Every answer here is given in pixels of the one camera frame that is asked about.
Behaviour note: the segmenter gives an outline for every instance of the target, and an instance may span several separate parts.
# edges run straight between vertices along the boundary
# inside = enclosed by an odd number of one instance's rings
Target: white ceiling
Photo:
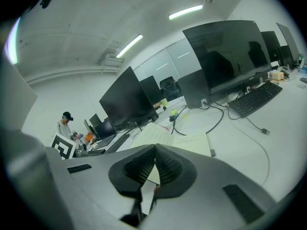
[[[99,66],[107,53],[117,54],[137,35],[144,39],[125,54],[133,57],[146,45],[171,33],[178,24],[168,15],[205,4],[223,19],[241,0],[52,0],[36,5],[20,20],[17,34],[18,70],[24,77],[65,68]]]

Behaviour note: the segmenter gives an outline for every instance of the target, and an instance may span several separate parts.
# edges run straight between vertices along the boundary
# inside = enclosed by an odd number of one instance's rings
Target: person
[[[64,112],[62,119],[57,122],[57,132],[67,138],[71,134],[71,129],[68,126],[69,121],[73,121],[73,117],[69,112]]]

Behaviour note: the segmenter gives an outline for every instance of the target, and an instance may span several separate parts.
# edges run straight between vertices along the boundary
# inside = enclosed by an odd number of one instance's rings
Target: air conditioner
[[[119,67],[124,62],[124,60],[124,58],[116,58],[116,55],[107,54],[103,63],[105,66]]]

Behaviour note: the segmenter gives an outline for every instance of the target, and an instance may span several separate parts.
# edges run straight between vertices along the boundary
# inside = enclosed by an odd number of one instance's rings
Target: paper
[[[157,143],[211,157],[209,143],[205,132],[199,135],[174,138],[166,129],[153,123],[149,123],[146,126],[133,142],[131,148]],[[160,184],[159,172],[156,166],[153,167],[153,170],[147,179],[153,183]]]

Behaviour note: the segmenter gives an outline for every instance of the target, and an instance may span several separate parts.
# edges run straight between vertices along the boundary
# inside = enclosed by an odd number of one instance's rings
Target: white desk
[[[226,111],[220,124],[207,135],[217,159],[227,162],[262,185],[276,201],[293,189],[307,164],[307,89],[297,87],[298,84],[307,84],[301,82],[299,79],[302,76],[296,73],[295,70],[291,74],[294,80],[280,83],[283,90],[273,100],[248,116],[255,125],[269,130],[270,135],[262,134],[247,119],[230,120],[226,108],[222,108]],[[162,108],[158,109],[157,113],[162,113],[155,122],[170,130],[173,125],[168,121],[171,110],[180,111],[186,103],[176,99],[169,102],[167,107],[172,105],[165,112]],[[231,117],[237,117],[231,109],[229,112]],[[221,115],[221,111],[214,108],[207,111],[186,108],[176,121],[176,129],[184,134],[205,133],[218,122]],[[264,147],[270,165],[261,146],[240,130]],[[130,137],[138,131],[135,129]],[[129,138],[118,151],[128,149],[134,140]]]

